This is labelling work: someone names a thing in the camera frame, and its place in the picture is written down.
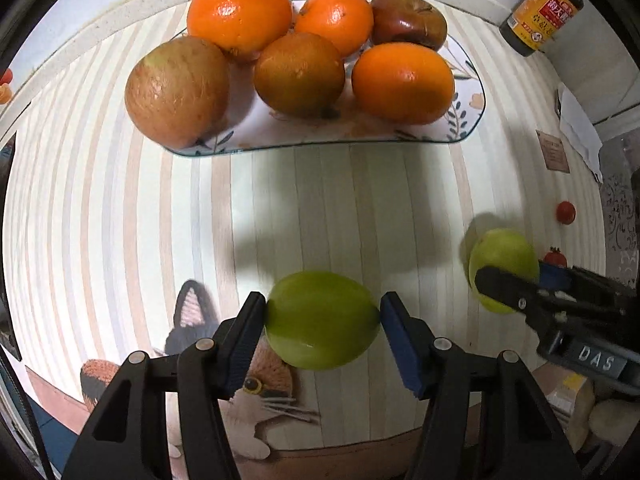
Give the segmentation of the cherry tomato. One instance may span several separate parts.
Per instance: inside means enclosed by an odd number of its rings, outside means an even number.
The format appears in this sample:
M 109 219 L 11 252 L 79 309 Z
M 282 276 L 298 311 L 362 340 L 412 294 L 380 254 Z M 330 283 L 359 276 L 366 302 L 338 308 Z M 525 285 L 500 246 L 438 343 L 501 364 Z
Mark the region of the cherry tomato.
M 544 263 L 550 266 L 558 266 L 559 268 L 567 267 L 567 258 L 557 247 L 550 247 L 548 252 L 542 258 Z
M 563 200 L 558 206 L 556 206 L 556 221 L 561 223 L 563 226 L 570 226 L 576 220 L 576 216 L 577 210 L 569 200 Z

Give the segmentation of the green apple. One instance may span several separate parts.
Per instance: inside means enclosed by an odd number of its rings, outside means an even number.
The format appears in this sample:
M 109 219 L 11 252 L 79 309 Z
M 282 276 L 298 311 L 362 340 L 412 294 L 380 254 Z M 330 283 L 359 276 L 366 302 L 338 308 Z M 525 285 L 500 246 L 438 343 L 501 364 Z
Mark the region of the green apple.
M 480 304 L 489 312 L 512 314 L 513 309 L 481 294 L 475 285 L 475 275 L 484 266 L 495 266 L 523 280 L 539 281 L 539 263 L 534 246 L 525 236 L 511 229 L 492 229 L 475 243 L 469 258 L 468 274 L 471 289 Z
M 379 328 L 372 294 L 341 274 L 290 274 L 268 296 L 266 338 L 282 361 L 296 368 L 333 370 L 355 361 Z

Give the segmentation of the bright orange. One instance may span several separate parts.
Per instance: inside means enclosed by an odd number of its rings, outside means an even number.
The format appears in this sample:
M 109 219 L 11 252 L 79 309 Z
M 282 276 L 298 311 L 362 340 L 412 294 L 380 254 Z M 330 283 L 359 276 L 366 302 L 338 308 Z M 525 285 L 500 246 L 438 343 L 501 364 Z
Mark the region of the bright orange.
M 454 75 L 433 50 L 392 42 L 364 51 L 352 69 L 352 93 L 367 114 L 403 125 L 427 125 L 454 100 Z

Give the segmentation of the dark orange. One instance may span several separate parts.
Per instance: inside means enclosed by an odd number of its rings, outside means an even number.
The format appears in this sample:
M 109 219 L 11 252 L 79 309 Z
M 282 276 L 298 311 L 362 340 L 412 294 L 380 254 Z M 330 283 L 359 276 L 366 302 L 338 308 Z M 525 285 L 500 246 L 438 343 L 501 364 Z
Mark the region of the dark orange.
M 273 41 L 262 51 L 253 75 L 255 90 L 269 107 L 297 118 L 320 116 L 341 96 L 345 80 L 340 52 L 310 32 L 291 32 Z

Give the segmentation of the small orange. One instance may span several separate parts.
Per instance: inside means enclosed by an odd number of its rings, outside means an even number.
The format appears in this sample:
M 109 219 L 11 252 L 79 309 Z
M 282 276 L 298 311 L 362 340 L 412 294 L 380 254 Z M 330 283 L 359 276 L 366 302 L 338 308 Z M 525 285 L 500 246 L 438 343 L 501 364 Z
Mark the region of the small orange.
M 349 58 L 369 40 L 373 25 L 368 0 L 306 0 L 294 30 L 326 38 L 342 58 Z

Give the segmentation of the large brown pear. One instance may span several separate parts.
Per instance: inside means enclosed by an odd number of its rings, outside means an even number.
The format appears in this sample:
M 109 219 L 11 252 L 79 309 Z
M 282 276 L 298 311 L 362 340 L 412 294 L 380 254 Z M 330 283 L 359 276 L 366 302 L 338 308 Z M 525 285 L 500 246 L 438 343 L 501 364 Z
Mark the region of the large brown pear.
M 132 69 L 125 106 L 150 140 L 184 150 L 210 139 L 230 101 L 230 68 L 212 42 L 183 36 L 160 44 Z

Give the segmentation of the brown label patch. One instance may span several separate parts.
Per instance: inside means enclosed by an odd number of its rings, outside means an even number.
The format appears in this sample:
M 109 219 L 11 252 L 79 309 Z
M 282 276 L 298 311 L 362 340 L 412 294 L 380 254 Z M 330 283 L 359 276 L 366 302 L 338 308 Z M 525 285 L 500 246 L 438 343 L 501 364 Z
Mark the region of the brown label patch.
M 540 130 L 537 130 L 536 133 L 547 169 L 569 174 L 570 165 L 568 164 L 562 140 Z

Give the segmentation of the white folded paper towel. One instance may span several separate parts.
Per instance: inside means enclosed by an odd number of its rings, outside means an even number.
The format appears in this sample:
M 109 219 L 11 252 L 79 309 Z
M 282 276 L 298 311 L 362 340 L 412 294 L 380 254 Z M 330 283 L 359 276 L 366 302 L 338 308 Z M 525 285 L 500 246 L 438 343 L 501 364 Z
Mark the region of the white folded paper towel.
M 602 141 L 596 128 L 574 94 L 562 82 L 558 85 L 560 104 L 560 130 L 574 150 L 580 155 L 593 177 L 603 183 L 600 165 Z

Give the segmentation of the striped cat table mat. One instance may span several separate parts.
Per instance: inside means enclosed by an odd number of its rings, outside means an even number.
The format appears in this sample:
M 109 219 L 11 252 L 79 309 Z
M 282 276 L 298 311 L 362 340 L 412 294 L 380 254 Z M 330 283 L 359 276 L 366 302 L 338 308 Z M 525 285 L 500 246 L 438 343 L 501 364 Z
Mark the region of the striped cat table mat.
M 550 171 L 537 130 L 559 131 L 559 76 L 498 29 L 446 9 L 480 73 L 486 110 L 455 144 L 337 144 L 185 158 L 130 122 L 132 66 L 186 21 L 170 6 L 82 53 L 50 58 L 3 111 L 16 147 L 3 219 L 6 289 L 27 394 L 73 429 L 85 421 L 80 370 L 163 347 L 180 286 L 203 283 L 219 315 L 282 276 L 328 270 L 394 290 L 436 334 L 541 366 L 521 318 L 486 312 L 465 278 L 477 234 L 508 226 L 546 252 L 603 272 L 603 212 L 582 158 Z M 555 209 L 569 200 L 570 226 Z

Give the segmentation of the soy sauce bottle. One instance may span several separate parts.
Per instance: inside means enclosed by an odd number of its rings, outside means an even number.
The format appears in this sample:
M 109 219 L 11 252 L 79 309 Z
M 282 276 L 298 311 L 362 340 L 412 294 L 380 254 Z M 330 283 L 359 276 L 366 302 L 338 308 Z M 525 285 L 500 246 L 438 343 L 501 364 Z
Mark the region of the soy sauce bottle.
M 506 43 L 521 56 L 538 51 L 584 7 L 584 0 L 522 0 L 500 25 Z

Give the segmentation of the dark red apple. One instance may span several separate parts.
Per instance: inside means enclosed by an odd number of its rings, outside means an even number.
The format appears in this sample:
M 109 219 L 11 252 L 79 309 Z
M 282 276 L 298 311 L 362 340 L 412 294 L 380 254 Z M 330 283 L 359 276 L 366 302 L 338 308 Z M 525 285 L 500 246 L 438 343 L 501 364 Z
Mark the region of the dark red apple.
M 371 0 L 372 44 L 410 42 L 438 51 L 447 39 L 446 18 L 425 0 Z

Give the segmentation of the patterned oval plate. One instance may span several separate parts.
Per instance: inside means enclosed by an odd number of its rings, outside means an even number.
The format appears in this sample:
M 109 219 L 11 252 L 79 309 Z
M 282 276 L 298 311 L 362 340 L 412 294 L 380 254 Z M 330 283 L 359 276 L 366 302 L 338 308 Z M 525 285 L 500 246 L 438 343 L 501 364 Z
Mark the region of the patterned oval plate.
M 270 108 L 253 84 L 254 67 L 230 66 L 230 101 L 216 136 L 175 150 L 183 157 L 355 142 L 419 142 L 450 144 L 465 140 L 476 130 L 486 110 L 486 92 L 468 52 L 449 35 L 438 54 L 454 75 L 454 99 L 445 114 L 429 125 L 384 122 L 363 113 L 347 79 L 341 97 L 324 115 L 310 119 L 283 115 Z

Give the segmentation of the large orange on plate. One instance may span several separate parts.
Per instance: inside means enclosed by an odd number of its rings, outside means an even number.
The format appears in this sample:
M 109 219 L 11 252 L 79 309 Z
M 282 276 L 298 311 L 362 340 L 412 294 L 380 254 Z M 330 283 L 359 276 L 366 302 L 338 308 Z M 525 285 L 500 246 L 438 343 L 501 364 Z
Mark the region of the large orange on plate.
M 250 63 L 286 35 L 292 21 L 291 0 L 191 0 L 186 30 L 216 44 L 235 62 Z

